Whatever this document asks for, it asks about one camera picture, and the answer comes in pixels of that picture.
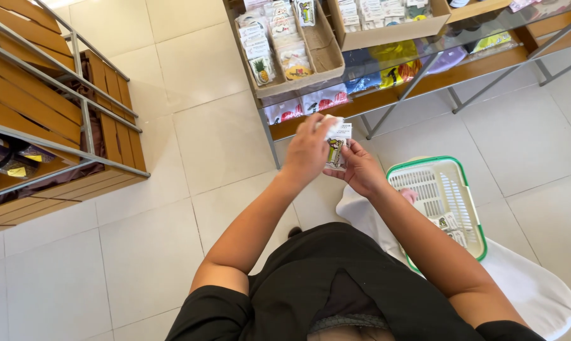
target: white tile floor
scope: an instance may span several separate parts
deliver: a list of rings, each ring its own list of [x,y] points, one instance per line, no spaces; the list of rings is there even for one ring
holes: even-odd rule
[[[221,0],[53,4],[69,2],[57,12],[131,78],[153,177],[0,232],[0,341],[162,340],[204,252],[276,171]],[[557,72],[571,51],[546,63]],[[495,77],[456,89],[465,99]],[[410,99],[361,142],[385,169],[460,159],[487,236],[571,288],[571,73],[538,80],[521,69],[456,116],[446,92]],[[315,180],[261,259],[293,226],[341,220],[343,187]]]

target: glass shelf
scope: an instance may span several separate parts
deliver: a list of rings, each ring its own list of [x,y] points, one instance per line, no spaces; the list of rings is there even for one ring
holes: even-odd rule
[[[322,7],[328,16],[328,19],[331,20],[329,17],[329,7],[327,6],[327,2],[319,1],[322,3]],[[233,34],[237,37],[233,21],[236,17],[245,12],[243,0],[224,0],[224,2],[227,14],[229,15],[229,20],[231,21],[231,27],[233,28]],[[505,7],[503,9],[487,12],[472,18],[446,24],[439,35],[414,39],[413,41],[402,41],[399,43],[379,45],[377,47],[345,51],[342,52],[346,62],[345,71],[342,77],[272,97],[257,98],[256,106],[257,108],[262,109],[269,105],[275,105],[283,101],[307,95],[308,93],[326,89],[337,84],[342,84],[343,82],[352,81],[359,77],[390,69],[394,66],[408,63],[419,58],[425,61],[425,58],[428,58],[440,51],[464,46],[485,37],[526,26],[533,22],[569,11],[571,11],[571,0],[542,0],[540,3],[534,3],[516,13],[513,13],[509,7]],[[411,45],[415,45],[417,48],[410,49],[409,46]],[[368,49],[390,49],[397,52],[390,53],[389,56],[391,56],[391,58],[387,61],[377,61],[373,58],[363,57],[369,55],[367,53]]]

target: black top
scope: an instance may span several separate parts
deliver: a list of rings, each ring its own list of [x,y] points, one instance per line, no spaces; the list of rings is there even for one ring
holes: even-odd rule
[[[249,297],[219,286],[192,292],[166,340],[306,341],[337,315],[386,321],[397,341],[544,341],[516,322],[473,329],[430,282],[344,223],[290,238],[249,280]]]

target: white pants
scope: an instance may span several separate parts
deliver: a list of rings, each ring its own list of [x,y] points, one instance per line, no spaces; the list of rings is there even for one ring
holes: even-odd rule
[[[346,186],[336,213],[371,236],[391,256],[407,264],[399,243],[370,202]],[[571,328],[571,290],[547,269],[486,239],[487,255],[481,261],[517,312],[547,341]]]

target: plastic basket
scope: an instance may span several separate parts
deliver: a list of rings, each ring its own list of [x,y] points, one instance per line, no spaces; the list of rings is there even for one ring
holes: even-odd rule
[[[392,166],[387,180],[397,190],[418,193],[414,207],[425,217],[452,212],[467,239],[467,250],[478,261],[487,254],[486,237],[479,224],[463,165],[453,157],[423,157]],[[419,272],[408,257],[410,267]]]

